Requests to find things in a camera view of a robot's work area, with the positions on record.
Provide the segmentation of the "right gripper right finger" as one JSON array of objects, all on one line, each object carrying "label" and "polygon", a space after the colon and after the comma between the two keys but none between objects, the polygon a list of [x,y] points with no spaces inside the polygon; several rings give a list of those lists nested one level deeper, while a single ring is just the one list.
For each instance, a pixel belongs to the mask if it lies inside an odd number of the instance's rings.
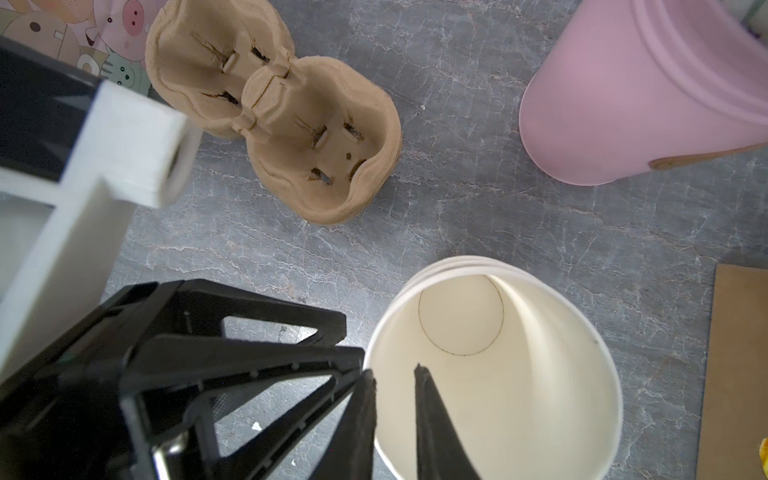
[{"label": "right gripper right finger", "polygon": [[418,365],[414,375],[418,478],[479,479],[431,372],[427,367]]}]

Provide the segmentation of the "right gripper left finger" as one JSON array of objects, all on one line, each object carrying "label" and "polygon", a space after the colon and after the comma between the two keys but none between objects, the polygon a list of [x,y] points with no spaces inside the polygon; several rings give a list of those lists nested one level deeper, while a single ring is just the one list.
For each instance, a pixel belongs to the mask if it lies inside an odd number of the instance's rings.
[{"label": "right gripper left finger", "polygon": [[376,422],[376,380],[366,369],[310,479],[371,479]]}]

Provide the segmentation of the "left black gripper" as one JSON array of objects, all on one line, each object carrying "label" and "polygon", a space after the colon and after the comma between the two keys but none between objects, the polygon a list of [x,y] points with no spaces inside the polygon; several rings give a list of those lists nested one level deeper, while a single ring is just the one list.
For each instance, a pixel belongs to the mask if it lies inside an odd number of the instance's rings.
[{"label": "left black gripper", "polygon": [[[208,280],[123,288],[1,387],[5,479],[264,479],[353,390],[344,314]],[[215,424],[322,384],[229,455]]]}]

